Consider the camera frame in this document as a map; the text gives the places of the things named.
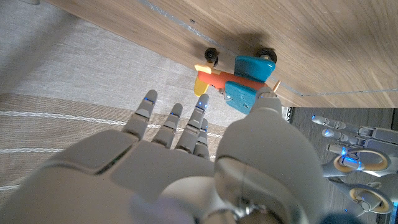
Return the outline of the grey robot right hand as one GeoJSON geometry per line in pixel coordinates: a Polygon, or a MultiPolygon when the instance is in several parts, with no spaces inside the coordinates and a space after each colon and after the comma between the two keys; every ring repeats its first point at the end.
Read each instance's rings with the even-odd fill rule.
{"type": "Polygon", "coordinates": [[[202,95],[178,143],[182,106],[143,136],[157,93],[122,130],[96,133],[44,162],[1,207],[2,223],[319,223],[323,171],[308,139],[261,88],[208,158],[202,95]]]}

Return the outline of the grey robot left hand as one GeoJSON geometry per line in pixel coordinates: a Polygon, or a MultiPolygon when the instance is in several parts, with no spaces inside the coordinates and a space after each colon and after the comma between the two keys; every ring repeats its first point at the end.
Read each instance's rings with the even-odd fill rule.
{"type": "Polygon", "coordinates": [[[358,126],[313,115],[314,123],[325,126],[322,135],[335,143],[326,150],[336,154],[322,165],[323,176],[349,198],[346,213],[388,214],[397,203],[397,131],[358,126]],[[341,178],[354,172],[376,176],[368,184],[349,184],[341,178]]]}

